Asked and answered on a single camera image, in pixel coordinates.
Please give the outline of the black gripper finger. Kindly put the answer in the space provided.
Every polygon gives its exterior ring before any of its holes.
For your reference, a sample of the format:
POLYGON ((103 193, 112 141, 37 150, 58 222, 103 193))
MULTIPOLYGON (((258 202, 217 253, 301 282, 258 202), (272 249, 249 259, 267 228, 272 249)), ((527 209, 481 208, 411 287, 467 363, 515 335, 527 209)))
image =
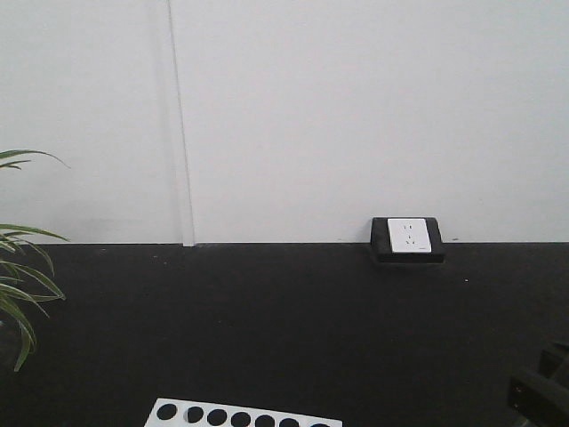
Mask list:
POLYGON ((541 351, 539 373, 546 378, 568 377, 568 342, 553 342, 541 351))
POLYGON ((508 406, 526 419, 567 419, 568 389, 530 370, 510 377, 508 406))

